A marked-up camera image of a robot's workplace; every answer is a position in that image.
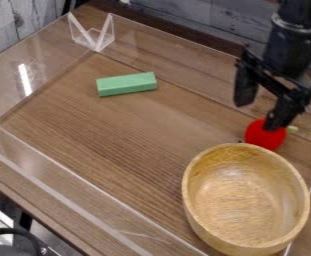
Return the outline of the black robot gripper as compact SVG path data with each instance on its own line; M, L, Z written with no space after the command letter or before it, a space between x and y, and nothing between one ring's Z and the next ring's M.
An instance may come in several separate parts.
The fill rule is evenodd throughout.
M266 47L254 52L243 49L237 63L234 83L234 104L250 105L258 93L258 86L265 86L278 100L264 124L266 131L286 128L300 114L304 114L311 102L311 89L296 88L292 91L274 77L284 77L301 82L311 63L311 22L290 23L276 13L273 29Z

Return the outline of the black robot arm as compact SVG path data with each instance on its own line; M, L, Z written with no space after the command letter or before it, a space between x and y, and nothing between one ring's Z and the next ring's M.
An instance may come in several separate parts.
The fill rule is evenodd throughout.
M311 0L280 0L262 48L243 47L237 61L234 104L250 105L264 86L277 97L264 129L286 128L311 103Z

